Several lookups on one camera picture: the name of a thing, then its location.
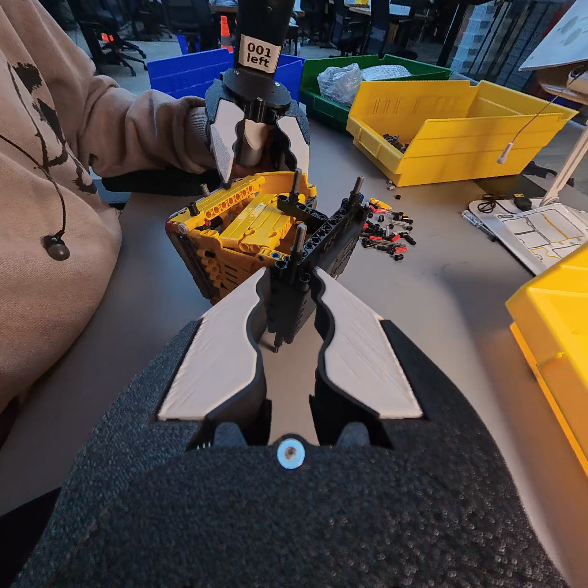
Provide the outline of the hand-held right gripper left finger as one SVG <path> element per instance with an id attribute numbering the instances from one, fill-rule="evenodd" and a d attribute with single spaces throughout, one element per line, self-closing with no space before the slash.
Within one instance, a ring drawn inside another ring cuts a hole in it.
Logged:
<path id="1" fill-rule="evenodd" d="M 272 404 L 259 341 L 268 326 L 270 270 L 261 268 L 203 314 L 157 411 L 161 422 L 196 422 L 198 437 L 235 423 L 269 437 Z"/>

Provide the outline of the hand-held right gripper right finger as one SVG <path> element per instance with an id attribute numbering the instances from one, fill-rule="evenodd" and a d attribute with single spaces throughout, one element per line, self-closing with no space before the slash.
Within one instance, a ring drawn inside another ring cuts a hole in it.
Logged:
<path id="1" fill-rule="evenodd" d="M 386 423 L 421 420 L 384 319 L 321 268 L 313 270 L 311 294 L 322 338 L 309 399 L 317 437 L 340 437 L 352 423 L 367 437 L 387 437 Z"/>

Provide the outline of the yellow toy brick vehicle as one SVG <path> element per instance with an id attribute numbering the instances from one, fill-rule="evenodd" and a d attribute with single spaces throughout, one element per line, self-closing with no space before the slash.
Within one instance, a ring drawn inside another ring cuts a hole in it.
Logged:
<path id="1" fill-rule="evenodd" d="M 315 309 L 312 271 L 342 274 L 371 212 L 358 177 L 331 216 L 302 172 L 266 172 L 208 192 L 166 221 L 165 230 L 196 286 L 217 304 L 259 269 L 270 270 L 266 299 L 274 352 L 291 344 Z"/>

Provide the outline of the instruction booklet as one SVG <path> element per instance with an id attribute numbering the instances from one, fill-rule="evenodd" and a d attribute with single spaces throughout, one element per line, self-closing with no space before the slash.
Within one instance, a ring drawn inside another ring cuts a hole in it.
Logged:
<path id="1" fill-rule="evenodd" d="M 587 62 L 587 1 L 575 1 L 518 71 Z"/>

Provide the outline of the green plastic bin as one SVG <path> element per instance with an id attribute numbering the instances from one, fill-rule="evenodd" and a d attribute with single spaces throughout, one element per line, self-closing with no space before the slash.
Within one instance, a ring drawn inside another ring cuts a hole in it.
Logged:
<path id="1" fill-rule="evenodd" d="M 336 130 L 342 132 L 346 130 L 350 108 L 322 98 L 318 88 L 317 76 L 329 66 L 343 67 L 353 62 L 357 63 L 361 70 L 383 64 L 403 65 L 412 74 L 411 77 L 405 79 L 390 81 L 446 81 L 451 76 L 451 70 L 448 68 L 393 55 L 384 55 L 381 58 L 378 55 L 361 55 L 308 59 L 303 66 L 299 88 L 300 102 L 305 105 L 308 117 L 321 121 Z"/>

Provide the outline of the clear plastic bag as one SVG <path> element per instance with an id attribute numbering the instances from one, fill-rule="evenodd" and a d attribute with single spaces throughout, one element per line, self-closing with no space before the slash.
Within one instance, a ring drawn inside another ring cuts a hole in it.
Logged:
<path id="1" fill-rule="evenodd" d="M 361 69 L 355 62 L 329 66 L 317 76 L 320 96 L 347 108 L 352 106 L 362 81 Z"/>

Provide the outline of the blue plastic bin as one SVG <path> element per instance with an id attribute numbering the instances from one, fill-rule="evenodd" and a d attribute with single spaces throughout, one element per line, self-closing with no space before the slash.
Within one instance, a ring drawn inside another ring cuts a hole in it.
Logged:
<path id="1" fill-rule="evenodd" d="M 286 87 L 295 101 L 299 101 L 304 62 L 303 57 L 284 54 L 278 61 L 275 80 Z M 185 96 L 204 98 L 214 80 L 232 66 L 233 55 L 223 48 L 147 63 L 151 89 L 176 99 Z"/>

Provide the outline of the black textured pad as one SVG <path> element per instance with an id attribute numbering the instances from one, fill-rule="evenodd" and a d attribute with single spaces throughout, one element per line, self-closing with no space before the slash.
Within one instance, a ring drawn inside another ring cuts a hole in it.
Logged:
<path id="1" fill-rule="evenodd" d="M 221 187 L 221 179 L 216 170 L 188 173 L 174 167 L 134 171 L 119 176 L 102 177 L 101 180 L 104 188 L 110 192 L 136 192 L 174 197 L 200 197 L 204 194 L 202 185 L 206 185 L 209 192 Z"/>

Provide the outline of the bubble wrap sheet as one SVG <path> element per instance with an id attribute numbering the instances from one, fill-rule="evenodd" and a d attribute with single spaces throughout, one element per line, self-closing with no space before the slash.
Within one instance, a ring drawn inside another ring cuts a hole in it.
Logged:
<path id="1" fill-rule="evenodd" d="M 360 70 L 364 82 L 390 81 L 411 77 L 410 71 L 403 65 L 383 64 Z"/>

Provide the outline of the black office chair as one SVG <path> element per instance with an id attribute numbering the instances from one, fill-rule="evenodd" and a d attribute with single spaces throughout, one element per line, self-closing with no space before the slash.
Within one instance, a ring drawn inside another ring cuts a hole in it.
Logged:
<path id="1" fill-rule="evenodd" d="M 329 43 L 341 56 L 385 54 L 390 26 L 390 2 L 371 1 L 370 19 L 359 16 L 344 1 L 334 1 L 334 20 Z"/>
<path id="2" fill-rule="evenodd" d="M 78 1 L 76 11 L 77 24 L 98 74 L 105 66 L 120 66 L 136 77 L 131 62 L 147 70 L 145 53 L 123 38 L 124 29 L 134 26 L 123 1 Z"/>

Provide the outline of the pile of small brick pins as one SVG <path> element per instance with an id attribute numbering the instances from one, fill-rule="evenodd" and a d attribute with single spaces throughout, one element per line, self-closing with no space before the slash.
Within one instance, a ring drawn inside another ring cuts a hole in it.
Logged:
<path id="1" fill-rule="evenodd" d="M 416 246 L 413 225 L 414 221 L 404 212 L 370 198 L 359 245 L 363 249 L 383 252 L 394 262 L 401 262 L 409 249 Z"/>

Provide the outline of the yellow plastic bin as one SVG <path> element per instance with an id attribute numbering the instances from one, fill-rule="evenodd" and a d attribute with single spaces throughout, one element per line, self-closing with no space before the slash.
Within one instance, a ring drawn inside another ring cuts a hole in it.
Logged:
<path id="1" fill-rule="evenodd" d="M 347 130 L 389 180 L 412 187 L 518 175 L 577 113 L 488 81 L 363 82 Z"/>
<path id="2" fill-rule="evenodd" d="M 511 332 L 587 473 L 587 244 L 507 302 Z"/>

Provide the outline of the beige printed sweatshirt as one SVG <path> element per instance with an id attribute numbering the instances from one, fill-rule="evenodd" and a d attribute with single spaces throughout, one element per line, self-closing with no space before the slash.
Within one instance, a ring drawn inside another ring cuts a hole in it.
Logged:
<path id="1" fill-rule="evenodd" d="M 20 405 L 102 299 L 121 247 L 116 210 L 77 154 L 95 66 L 38 1 L 1 1 L 1 135 L 58 184 L 67 211 L 55 261 L 41 239 L 62 226 L 53 185 L 1 140 L 1 412 Z"/>

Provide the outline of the black flat device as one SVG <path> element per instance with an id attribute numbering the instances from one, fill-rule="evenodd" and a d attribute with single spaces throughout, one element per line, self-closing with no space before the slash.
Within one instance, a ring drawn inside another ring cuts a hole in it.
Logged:
<path id="1" fill-rule="evenodd" d="M 523 194 L 528 198 L 543 198 L 546 189 L 534 180 L 535 176 L 528 178 L 525 175 L 499 176 L 494 178 L 481 178 L 473 180 L 480 189 L 489 195 L 500 198 L 512 198 L 514 194 Z"/>

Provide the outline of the white printed sheet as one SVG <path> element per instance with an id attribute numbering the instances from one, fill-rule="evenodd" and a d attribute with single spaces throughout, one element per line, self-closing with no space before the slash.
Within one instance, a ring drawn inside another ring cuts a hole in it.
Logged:
<path id="1" fill-rule="evenodd" d="M 486 225 L 535 276 L 587 243 L 587 212 L 561 202 L 495 215 Z"/>

